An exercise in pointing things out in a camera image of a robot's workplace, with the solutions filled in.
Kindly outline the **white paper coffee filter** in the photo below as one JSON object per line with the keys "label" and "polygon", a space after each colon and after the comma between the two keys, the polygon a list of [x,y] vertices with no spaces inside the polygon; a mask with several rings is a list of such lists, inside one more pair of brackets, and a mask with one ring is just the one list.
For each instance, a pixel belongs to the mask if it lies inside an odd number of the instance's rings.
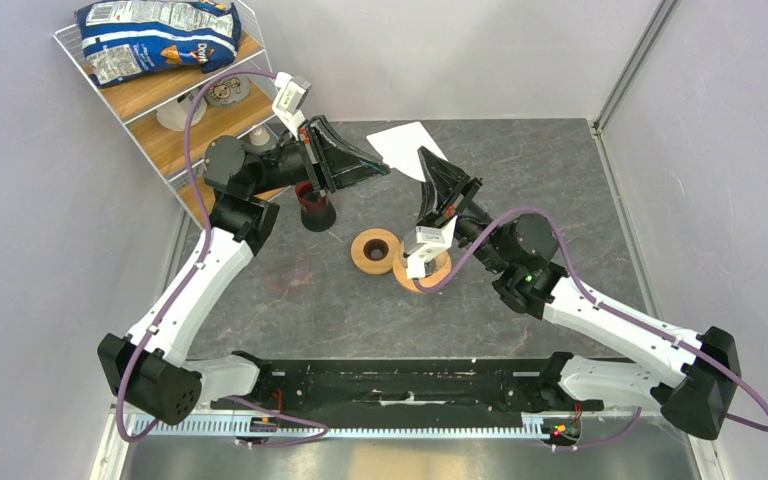
{"label": "white paper coffee filter", "polygon": [[447,160],[446,155],[419,121],[367,135],[366,140],[382,157],[384,164],[420,182],[426,180],[418,154],[421,147]]}

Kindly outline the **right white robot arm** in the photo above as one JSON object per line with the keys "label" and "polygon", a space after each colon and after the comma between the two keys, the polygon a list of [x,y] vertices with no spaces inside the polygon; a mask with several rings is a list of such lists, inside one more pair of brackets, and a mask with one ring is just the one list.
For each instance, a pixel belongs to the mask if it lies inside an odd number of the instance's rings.
{"label": "right white robot arm", "polygon": [[[677,429],[715,440],[741,376],[732,334],[663,322],[602,295],[574,273],[559,230],[545,212],[520,207],[493,218],[474,200],[482,182],[418,150],[424,180],[419,226],[451,229],[465,258],[495,275],[493,289],[512,311],[581,333],[622,355],[596,361],[556,354],[537,382],[539,400],[561,409],[573,400],[655,408]],[[562,264],[554,257],[565,257]]]}

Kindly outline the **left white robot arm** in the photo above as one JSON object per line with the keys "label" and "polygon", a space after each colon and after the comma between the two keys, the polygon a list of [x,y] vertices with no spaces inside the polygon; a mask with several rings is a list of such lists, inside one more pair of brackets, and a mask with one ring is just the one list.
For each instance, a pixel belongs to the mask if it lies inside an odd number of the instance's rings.
{"label": "left white robot arm", "polygon": [[204,160],[203,180],[215,202],[199,247],[127,334],[108,334],[98,346],[118,415],[132,406],[156,422],[177,425],[197,405],[231,396],[254,409],[267,405],[274,383],[260,373],[260,361],[239,354],[188,357],[207,315],[272,233],[280,207],[262,194],[310,186],[325,199],[390,172],[381,159],[346,142],[322,115],[285,131],[269,149],[220,136]]}

